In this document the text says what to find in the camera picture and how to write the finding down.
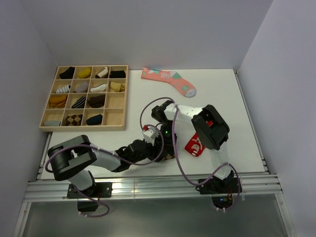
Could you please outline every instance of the sock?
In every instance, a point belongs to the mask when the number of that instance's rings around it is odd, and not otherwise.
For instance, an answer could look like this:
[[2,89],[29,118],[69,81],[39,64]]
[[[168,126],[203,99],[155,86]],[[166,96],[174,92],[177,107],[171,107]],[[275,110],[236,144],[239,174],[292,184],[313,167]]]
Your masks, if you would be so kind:
[[111,82],[110,88],[115,92],[125,91],[125,83]]
[[53,96],[48,101],[51,107],[62,108],[66,105],[67,95]]
[[69,67],[66,71],[59,74],[60,79],[72,79],[75,73],[74,67]]
[[100,123],[102,123],[102,118],[103,118],[102,115],[93,116],[93,117],[87,119],[86,124],[87,125],[99,125]]
[[58,94],[58,93],[68,93],[70,90],[70,85],[66,85],[66,86],[63,86],[59,89],[57,89],[55,92]]
[[105,84],[101,84],[101,85],[91,88],[90,92],[93,92],[93,93],[103,92],[106,89],[107,89],[107,84],[105,83]]
[[83,71],[78,72],[78,78],[80,79],[88,78],[90,75],[91,75],[90,68],[85,68]]
[[[212,124],[212,121],[207,122],[208,126],[211,126]],[[191,155],[198,157],[202,154],[203,150],[205,149],[205,146],[199,140],[198,134],[195,133],[193,137],[190,139],[190,141],[187,143],[187,145],[184,147],[184,149]]]
[[195,87],[183,79],[176,71],[159,71],[143,68],[141,78],[168,83],[186,97],[193,97],[197,92]]
[[123,70],[110,72],[110,78],[125,78],[125,77],[126,77],[126,73]]
[[100,71],[97,75],[95,75],[95,78],[105,78],[108,73],[108,67],[104,67],[104,70]]
[[82,83],[80,86],[78,86],[74,92],[75,93],[86,93],[88,92],[88,88],[89,88],[89,83],[87,83],[86,81],[84,83]]
[[78,99],[72,106],[72,109],[83,109],[85,105],[86,98],[82,96],[80,99]]
[[60,125],[60,121],[49,120],[44,122],[44,126],[46,127],[58,127]]
[[89,101],[89,105],[93,108],[100,108],[104,106],[104,103],[105,103],[105,95],[91,97]]
[[65,126],[80,126],[82,115],[71,115],[66,117]]

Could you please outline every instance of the gray wall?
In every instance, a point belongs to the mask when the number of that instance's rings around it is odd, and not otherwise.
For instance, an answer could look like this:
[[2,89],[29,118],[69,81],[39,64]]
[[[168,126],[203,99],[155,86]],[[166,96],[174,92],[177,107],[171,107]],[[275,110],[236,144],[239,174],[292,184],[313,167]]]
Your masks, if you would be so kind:
[[239,68],[272,0],[21,0],[59,65]]
[[38,125],[56,63],[18,0],[0,1],[0,235],[11,236],[46,134]]
[[239,78],[299,236],[315,236],[316,1],[274,0]]

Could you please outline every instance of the white table surface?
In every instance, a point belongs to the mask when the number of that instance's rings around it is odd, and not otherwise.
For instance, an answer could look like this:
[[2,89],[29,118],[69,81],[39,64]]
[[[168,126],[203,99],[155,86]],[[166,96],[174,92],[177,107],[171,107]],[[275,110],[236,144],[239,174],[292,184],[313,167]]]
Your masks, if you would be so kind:
[[[49,147],[85,134],[95,145],[107,150],[117,150],[127,146],[135,139],[142,139],[139,126],[139,116],[142,109],[152,100],[168,96],[177,104],[204,107],[213,105],[230,127],[228,139],[228,154],[230,163],[239,173],[264,172],[264,167],[243,103],[241,93],[231,69],[224,70],[177,70],[177,72],[197,89],[197,94],[192,98],[181,95],[171,85],[151,80],[141,79],[141,70],[129,72],[128,100],[126,112],[126,130],[108,132],[53,132]],[[151,118],[149,106],[143,116],[143,124],[157,124]],[[192,125],[181,122],[176,123],[178,136],[177,148],[182,167],[187,174],[209,174],[216,167],[211,165],[210,152],[205,149],[201,156],[194,157],[184,150],[185,145],[194,135]],[[89,166],[94,177],[142,177],[142,176],[167,176],[180,175],[176,160],[152,163],[147,166],[131,166],[121,173],[112,173],[104,168]],[[53,174],[44,170],[42,179],[54,179]]]

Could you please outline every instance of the striped sock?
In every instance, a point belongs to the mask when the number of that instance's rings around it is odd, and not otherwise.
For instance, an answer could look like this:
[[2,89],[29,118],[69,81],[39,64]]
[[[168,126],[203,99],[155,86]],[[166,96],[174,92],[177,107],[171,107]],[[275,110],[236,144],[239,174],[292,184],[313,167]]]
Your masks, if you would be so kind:
[[70,90],[70,85],[66,85],[66,86],[63,86],[63,87],[61,87],[61,88],[58,88],[58,89],[56,90],[56,93],[57,93],[57,94],[60,94],[60,93],[68,93],[69,90]]
[[86,98],[83,96],[80,99],[78,99],[72,106],[72,109],[83,109],[85,105]]

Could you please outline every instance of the black sock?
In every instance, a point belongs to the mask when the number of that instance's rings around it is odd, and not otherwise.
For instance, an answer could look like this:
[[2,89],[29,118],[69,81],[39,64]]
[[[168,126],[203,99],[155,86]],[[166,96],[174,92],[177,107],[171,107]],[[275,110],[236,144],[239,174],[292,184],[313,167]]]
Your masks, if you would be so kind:
[[126,77],[126,73],[123,70],[110,72],[110,78],[125,78],[125,77]]
[[66,71],[59,74],[60,79],[72,79],[75,73],[74,67],[69,67]]
[[89,101],[89,105],[93,108],[100,108],[104,106],[104,103],[105,103],[105,95],[91,97]]
[[93,116],[93,117],[87,119],[86,124],[87,125],[99,125],[100,123],[102,123],[102,118],[103,118],[102,115]]

